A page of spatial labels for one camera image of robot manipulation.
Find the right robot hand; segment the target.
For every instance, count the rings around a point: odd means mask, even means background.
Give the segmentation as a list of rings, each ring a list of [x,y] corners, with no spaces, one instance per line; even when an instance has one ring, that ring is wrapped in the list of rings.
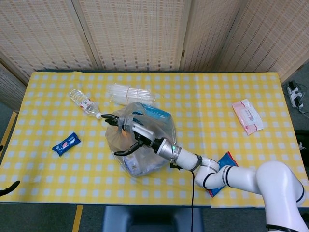
[[[136,143],[134,143],[129,149],[125,151],[116,151],[114,152],[115,156],[128,156],[134,153],[143,145],[146,145],[149,148],[152,148],[155,153],[158,152],[159,147],[162,143],[162,139],[157,139],[153,131],[145,128],[143,125],[133,122],[132,130],[135,136]]]

